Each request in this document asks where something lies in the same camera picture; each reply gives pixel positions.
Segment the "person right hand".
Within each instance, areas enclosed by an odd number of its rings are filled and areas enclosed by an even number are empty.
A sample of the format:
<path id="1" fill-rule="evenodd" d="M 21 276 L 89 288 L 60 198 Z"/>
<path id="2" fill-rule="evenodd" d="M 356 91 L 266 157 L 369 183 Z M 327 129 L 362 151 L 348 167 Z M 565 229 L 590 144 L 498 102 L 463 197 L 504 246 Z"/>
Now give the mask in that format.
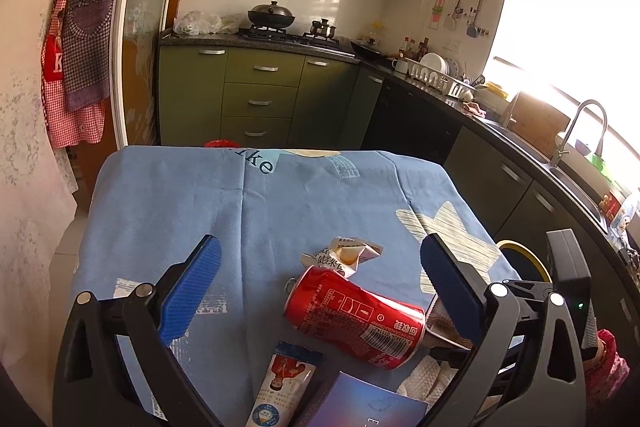
<path id="1" fill-rule="evenodd" d="M 586 329 L 580 349 L 584 363 L 598 364 L 602 358 L 616 355 L 616 338 L 608 329 Z"/>

